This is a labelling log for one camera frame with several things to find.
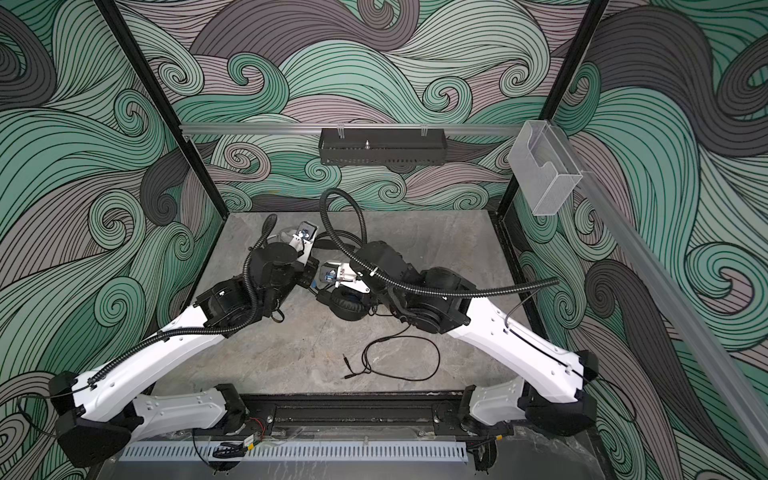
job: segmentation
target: headphone ear cup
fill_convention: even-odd
[[[333,289],[331,292],[331,302],[342,310],[346,310],[350,313],[367,313],[368,307],[363,305],[362,300],[353,293],[345,290],[349,289],[344,289],[342,287]],[[353,296],[355,300],[346,298],[347,296]]]

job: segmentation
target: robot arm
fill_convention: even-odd
[[[295,285],[310,286],[318,266],[310,255],[316,230],[305,222],[288,243],[268,243],[254,250],[250,275],[253,283],[260,287],[259,308],[263,311],[258,312],[259,319],[278,310]],[[392,267],[389,261],[387,268],[392,275],[396,271],[398,278],[406,283],[444,290],[475,288],[458,274],[441,267],[418,273],[383,242],[367,243],[358,254],[396,259],[393,260],[396,266]],[[495,394],[488,389],[476,389],[469,409],[477,420],[493,425],[501,419],[528,418],[560,435],[572,435],[594,421],[596,405],[584,392],[584,384],[597,375],[593,356],[552,345],[505,318],[487,298],[445,298],[402,292],[383,286],[359,271],[354,263],[323,266],[321,281],[335,283],[336,289],[321,290],[318,300],[342,318],[350,315],[350,311],[353,316],[366,315],[371,306],[385,304],[401,321],[426,332],[448,333],[462,339],[525,379],[525,383],[510,386],[510,395],[502,398],[501,404],[492,399]],[[216,429],[221,434],[237,431],[243,425],[246,412],[232,385],[170,397],[147,396],[142,392],[184,360],[237,330],[208,335],[197,332],[205,329],[220,332],[222,327],[239,325],[240,319],[250,314],[251,305],[242,278],[225,280],[200,295],[193,306],[156,333],[161,341],[129,351],[118,357],[119,361],[105,364],[109,368],[104,371],[105,366],[100,366],[79,375],[65,372],[54,377],[50,391],[55,397],[51,402],[60,415],[56,436],[73,464],[93,465],[119,452],[129,442],[165,432],[189,428]],[[190,328],[195,329],[195,333],[178,334],[179,329]]]

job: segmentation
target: wave pattern wallpaper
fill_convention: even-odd
[[[768,2],[614,10],[556,121],[768,400],[766,66]],[[556,217],[514,205],[526,276],[562,280],[538,294],[550,337],[595,351],[619,386],[588,387],[618,478],[768,478],[589,200],[577,189]]]
[[[0,477],[85,470],[16,411],[184,306],[221,219],[92,0],[0,4]],[[50,432],[47,401],[23,399]]]
[[[520,124],[541,113],[588,0],[118,4],[182,122]],[[317,210],[328,187],[368,210],[495,208],[511,176],[510,138],[456,136],[450,163],[396,172],[323,166],[318,141],[197,138],[233,211]]]

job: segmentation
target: black motor housing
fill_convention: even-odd
[[[305,266],[288,243],[268,243],[255,249],[250,258],[250,276],[264,305],[263,315],[278,310],[293,287],[297,283],[304,286],[305,279],[314,277],[316,270],[316,260],[307,261]]]

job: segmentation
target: black corrugated cable conduit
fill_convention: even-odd
[[[248,292],[248,297],[250,298],[250,313],[248,314],[248,318],[238,323],[237,325],[227,326],[227,327],[220,327],[220,328],[200,328],[200,327],[189,327],[189,328],[180,328],[180,329],[172,329],[172,330],[166,330],[165,332],[158,332],[157,335],[153,335],[149,338],[146,338],[136,345],[132,346],[130,349],[128,349],[126,352],[122,353],[119,356],[116,356],[113,358],[107,365],[101,367],[101,369],[96,372],[95,375],[93,375],[90,379],[88,379],[88,385],[94,386],[96,382],[99,380],[103,380],[109,372],[115,369],[118,365],[120,365],[125,360],[129,359],[136,353],[140,352],[141,350],[147,348],[149,345],[152,345],[157,342],[165,341],[172,336],[179,336],[179,335],[224,335],[226,333],[234,333],[237,330],[240,330],[246,326],[249,326],[251,323],[257,321],[257,314],[259,312],[258,307],[258,296],[256,293],[256,287],[253,285],[253,281],[250,278],[250,258],[253,255],[253,251],[257,248],[261,248],[266,243],[266,238],[272,233],[272,230],[274,229],[275,225],[277,224],[277,215],[271,214],[269,215],[266,220],[264,221],[264,224],[261,227],[261,237],[259,237],[259,240],[256,241],[256,243],[253,245],[253,247],[250,249],[250,252],[248,252],[248,257],[245,259],[245,263],[243,264],[243,283],[245,284],[246,291]]]
[[[336,231],[333,229],[333,225],[331,225],[331,221],[328,218],[328,196],[336,194],[340,197],[344,198],[344,200],[348,201],[350,205],[352,205],[352,208],[355,209],[355,212],[357,213],[357,217],[360,219],[360,227],[362,230],[362,240],[363,242],[366,242],[366,222],[362,217],[362,209],[360,208],[360,205],[357,204],[355,199],[352,198],[351,195],[349,195],[344,190],[341,190],[339,188],[329,188],[328,190],[324,191],[322,195],[320,195],[320,219],[323,222],[323,226],[326,229],[326,232],[328,233],[328,236],[333,240],[333,242],[336,244],[336,246],[339,248],[339,250],[342,251],[345,255],[347,255],[351,260],[354,260],[357,262],[362,268],[368,271],[368,273],[386,283],[389,285],[400,288],[402,290],[405,290],[410,293],[415,293],[417,295],[424,295],[424,296],[440,296],[440,297],[461,297],[461,298],[481,298],[485,296],[500,296],[500,295],[511,295],[513,293],[522,293],[522,292],[528,292],[531,290],[537,290],[540,288],[544,288],[546,286],[552,286],[557,285],[560,283],[560,280],[556,277],[552,278],[546,278],[543,280],[536,280],[534,282],[528,282],[528,283],[521,283],[520,285],[510,285],[510,286],[500,286],[497,288],[488,288],[483,290],[462,290],[462,291],[451,291],[451,290],[438,290],[435,288],[427,288],[423,286],[416,286],[411,285],[409,283],[403,283],[399,280],[396,280],[392,277],[390,277],[388,274],[382,272],[379,270],[379,268],[376,265],[373,265],[372,263],[367,262],[366,260],[363,260],[362,258],[355,255],[354,252],[352,252],[345,244],[342,242],[341,238],[339,238],[339,235],[336,234]]]

